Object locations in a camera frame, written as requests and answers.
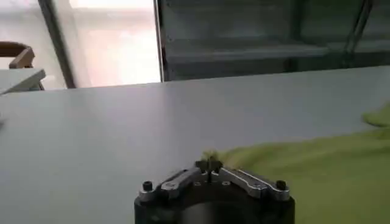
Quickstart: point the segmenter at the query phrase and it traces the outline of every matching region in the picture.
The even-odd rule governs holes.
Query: chair backrest
[[[0,41],[0,57],[14,57],[9,64],[10,69],[32,68],[32,60],[35,55],[32,48],[28,45],[11,41]]]

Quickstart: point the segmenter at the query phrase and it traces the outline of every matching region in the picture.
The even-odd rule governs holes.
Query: white desk
[[[42,69],[0,69],[0,94],[29,91],[45,76]]]
[[[390,66],[0,97],[0,223],[129,224],[143,180],[206,149],[372,128]]]

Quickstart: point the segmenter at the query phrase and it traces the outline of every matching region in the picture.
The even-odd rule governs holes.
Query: green towel
[[[363,119],[383,128],[211,154],[226,166],[286,180],[298,224],[390,223],[390,104]]]

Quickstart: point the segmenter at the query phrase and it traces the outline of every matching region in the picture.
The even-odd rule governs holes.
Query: black screw
[[[287,189],[286,182],[283,180],[276,181],[276,188],[281,191],[285,191]]]
[[[142,188],[144,191],[152,191],[153,190],[153,183],[151,181],[145,181],[142,184]]]

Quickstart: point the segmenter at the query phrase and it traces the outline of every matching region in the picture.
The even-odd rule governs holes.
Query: metal shelf
[[[166,45],[169,63],[195,63],[272,58],[314,57],[329,53],[329,48],[299,41],[259,38],[217,38],[175,40]]]
[[[355,50],[356,53],[374,53],[385,51],[390,51],[390,38],[360,40]]]
[[[187,6],[242,6],[242,5],[275,5],[277,3],[284,3],[284,0],[163,0],[166,5],[173,7],[187,7]]]

